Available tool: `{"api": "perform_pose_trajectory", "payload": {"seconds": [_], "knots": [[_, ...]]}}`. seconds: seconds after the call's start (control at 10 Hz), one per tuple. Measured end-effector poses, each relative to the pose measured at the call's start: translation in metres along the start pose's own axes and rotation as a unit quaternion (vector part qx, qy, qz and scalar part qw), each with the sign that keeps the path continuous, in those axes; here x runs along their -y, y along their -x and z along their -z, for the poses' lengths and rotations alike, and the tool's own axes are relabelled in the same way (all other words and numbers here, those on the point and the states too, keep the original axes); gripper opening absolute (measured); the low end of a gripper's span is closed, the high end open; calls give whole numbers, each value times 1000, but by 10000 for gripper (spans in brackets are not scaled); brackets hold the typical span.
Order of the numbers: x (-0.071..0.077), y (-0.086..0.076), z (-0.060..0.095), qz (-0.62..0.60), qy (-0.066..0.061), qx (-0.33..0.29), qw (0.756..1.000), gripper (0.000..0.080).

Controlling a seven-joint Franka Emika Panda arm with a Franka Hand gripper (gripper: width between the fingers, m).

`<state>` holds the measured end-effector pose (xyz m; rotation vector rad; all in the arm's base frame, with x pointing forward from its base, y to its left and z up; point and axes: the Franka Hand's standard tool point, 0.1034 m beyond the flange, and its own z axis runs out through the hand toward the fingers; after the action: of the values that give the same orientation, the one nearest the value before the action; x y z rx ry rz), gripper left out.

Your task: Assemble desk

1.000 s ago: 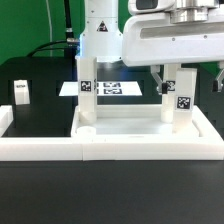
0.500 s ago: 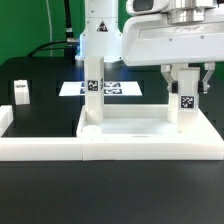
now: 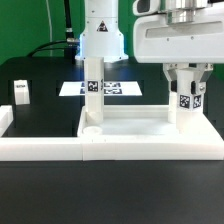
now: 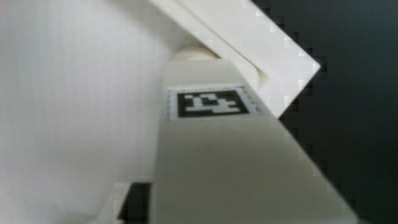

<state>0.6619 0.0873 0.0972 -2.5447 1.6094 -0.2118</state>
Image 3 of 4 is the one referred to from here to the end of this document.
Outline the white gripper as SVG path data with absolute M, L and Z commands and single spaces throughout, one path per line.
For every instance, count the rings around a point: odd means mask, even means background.
M 136 20 L 134 56 L 139 63 L 200 63 L 193 69 L 191 93 L 206 92 L 211 63 L 224 63 L 224 15 L 203 15 L 192 23 L 167 25 L 164 15 Z M 177 67 L 164 64 L 168 89 L 177 91 Z

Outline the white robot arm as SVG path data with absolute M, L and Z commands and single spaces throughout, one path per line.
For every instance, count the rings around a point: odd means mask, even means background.
M 118 0 L 84 0 L 85 29 L 77 57 L 125 59 L 118 28 Z M 224 63 L 224 2 L 135 0 L 133 51 L 140 63 L 162 63 L 170 89 L 205 92 L 213 64 Z

